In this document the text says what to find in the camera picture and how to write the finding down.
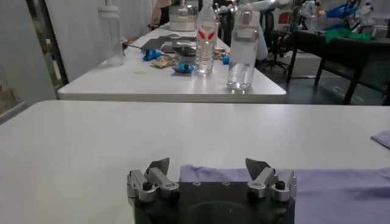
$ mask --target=green cloth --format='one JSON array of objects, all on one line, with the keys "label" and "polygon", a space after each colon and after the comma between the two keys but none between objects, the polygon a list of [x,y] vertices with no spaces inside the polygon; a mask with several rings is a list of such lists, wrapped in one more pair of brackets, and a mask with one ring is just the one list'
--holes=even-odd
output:
[{"label": "green cloth", "polygon": [[353,33],[347,29],[329,30],[325,33],[326,43],[330,43],[334,38],[346,37],[354,40],[372,40],[374,37],[364,33]]}]

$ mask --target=black table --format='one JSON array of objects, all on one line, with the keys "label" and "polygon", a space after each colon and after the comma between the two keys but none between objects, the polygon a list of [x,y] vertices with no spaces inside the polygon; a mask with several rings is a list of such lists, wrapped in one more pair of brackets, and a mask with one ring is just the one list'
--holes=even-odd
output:
[{"label": "black table", "polygon": [[351,80],[343,105],[350,103],[370,55],[390,54],[390,39],[385,38],[370,41],[335,38],[330,43],[326,43],[324,34],[300,30],[293,33],[292,41],[293,54],[286,82],[289,83],[291,80],[298,50],[321,58],[314,85],[318,85],[326,61],[345,66],[353,71],[352,77],[336,73]]}]

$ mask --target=water bottle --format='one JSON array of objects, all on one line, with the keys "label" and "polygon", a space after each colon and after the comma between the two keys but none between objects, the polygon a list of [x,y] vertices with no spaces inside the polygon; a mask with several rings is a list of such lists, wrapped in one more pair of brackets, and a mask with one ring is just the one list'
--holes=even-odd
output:
[{"label": "water bottle", "polygon": [[197,17],[196,75],[205,76],[213,72],[217,32],[215,12],[211,5],[205,5]]},{"label": "water bottle", "polygon": [[260,12],[250,5],[241,6],[236,12],[230,48],[230,65],[227,86],[234,90],[249,90],[254,76]]},{"label": "water bottle", "polygon": [[98,7],[99,20],[104,40],[104,55],[108,65],[123,65],[123,50],[119,30],[117,6]]}]

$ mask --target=purple cloth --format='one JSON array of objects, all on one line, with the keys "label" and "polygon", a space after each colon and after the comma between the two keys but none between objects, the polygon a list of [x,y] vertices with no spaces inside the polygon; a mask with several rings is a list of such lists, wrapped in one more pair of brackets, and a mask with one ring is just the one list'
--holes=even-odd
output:
[{"label": "purple cloth", "polygon": [[[297,224],[389,224],[390,168],[297,170]],[[246,169],[183,166],[182,182],[250,181]]]},{"label": "purple cloth", "polygon": [[390,130],[381,132],[373,137],[372,140],[390,149]]}]

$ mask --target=laboratory table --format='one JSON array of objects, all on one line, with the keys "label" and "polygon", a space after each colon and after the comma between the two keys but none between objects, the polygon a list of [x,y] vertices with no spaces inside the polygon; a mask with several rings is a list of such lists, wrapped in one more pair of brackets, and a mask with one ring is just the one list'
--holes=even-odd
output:
[{"label": "laboratory table", "polygon": [[[318,85],[323,69],[351,80],[343,101],[344,105],[350,103],[356,86],[360,82],[363,70],[369,62],[370,56],[373,54],[390,54],[390,39],[385,38],[378,38],[376,40],[334,38],[330,43],[326,43],[323,33],[313,33],[305,30],[295,31],[292,37],[293,53],[286,82],[289,83],[292,78],[298,50],[317,55],[321,58],[321,63],[317,71],[315,85]],[[353,71],[352,77],[332,68],[325,68],[326,61],[351,69]]]},{"label": "laboratory table", "polygon": [[388,107],[141,103],[38,103],[0,126],[0,222],[133,223],[126,175],[170,157],[181,165],[378,169],[390,151]]},{"label": "laboratory table", "polygon": [[[167,36],[172,31],[155,29],[141,37],[134,46],[141,47],[151,38]],[[195,32],[179,32],[182,37],[195,37]],[[221,40],[217,47],[229,49]],[[255,70],[252,87],[247,94],[226,88],[228,65],[214,62],[209,77],[177,77],[172,68],[157,69],[142,60],[141,51],[125,50],[124,64],[110,68],[103,62],[58,91],[63,100],[109,100],[138,102],[214,102],[214,103],[283,103],[286,91]]]}]

